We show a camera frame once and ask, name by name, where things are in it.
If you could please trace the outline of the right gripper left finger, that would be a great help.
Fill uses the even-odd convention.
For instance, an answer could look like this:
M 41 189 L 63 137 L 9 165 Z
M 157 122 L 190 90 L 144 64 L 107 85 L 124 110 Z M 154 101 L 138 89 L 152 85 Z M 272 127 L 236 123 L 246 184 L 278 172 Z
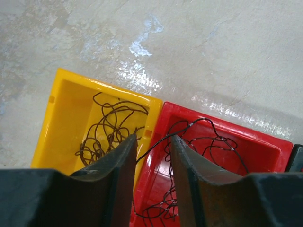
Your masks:
M 2 169 L 3 227 L 126 227 L 136 166 L 136 136 L 65 175 L 54 169 Z

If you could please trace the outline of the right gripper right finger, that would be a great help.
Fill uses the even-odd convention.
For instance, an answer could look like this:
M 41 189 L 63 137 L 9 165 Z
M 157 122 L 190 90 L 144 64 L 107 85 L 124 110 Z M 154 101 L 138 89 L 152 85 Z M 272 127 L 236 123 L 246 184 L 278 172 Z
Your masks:
M 171 163 L 182 227 L 300 227 L 303 175 L 227 171 L 171 140 Z

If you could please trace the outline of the red plastic bin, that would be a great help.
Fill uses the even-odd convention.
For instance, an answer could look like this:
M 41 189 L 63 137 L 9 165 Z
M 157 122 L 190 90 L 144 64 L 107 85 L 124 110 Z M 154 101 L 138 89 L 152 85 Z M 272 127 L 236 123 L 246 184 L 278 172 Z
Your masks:
M 179 226 L 169 156 L 173 133 L 198 154 L 239 175 L 283 172 L 293 148 L 289 141 L 165 102 L 151 140 L 153 150 L 137 181 L 132 227 Z

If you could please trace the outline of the yellow plastic bin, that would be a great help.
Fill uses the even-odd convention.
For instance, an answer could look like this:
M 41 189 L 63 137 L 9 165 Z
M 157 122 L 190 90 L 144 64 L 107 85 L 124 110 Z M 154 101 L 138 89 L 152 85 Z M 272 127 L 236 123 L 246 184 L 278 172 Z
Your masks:
M 69 175 L 134 134 L 138 179 L 161 108 L 159 99 L 58 69 L 31 167 Z

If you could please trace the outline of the black plastic bin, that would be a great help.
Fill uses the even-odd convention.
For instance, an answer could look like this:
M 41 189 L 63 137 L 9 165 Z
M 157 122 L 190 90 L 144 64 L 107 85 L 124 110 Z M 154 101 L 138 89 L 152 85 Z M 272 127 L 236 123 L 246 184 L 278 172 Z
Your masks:
M 285 172 L 303 172 L 303 146 L 294 144 Z

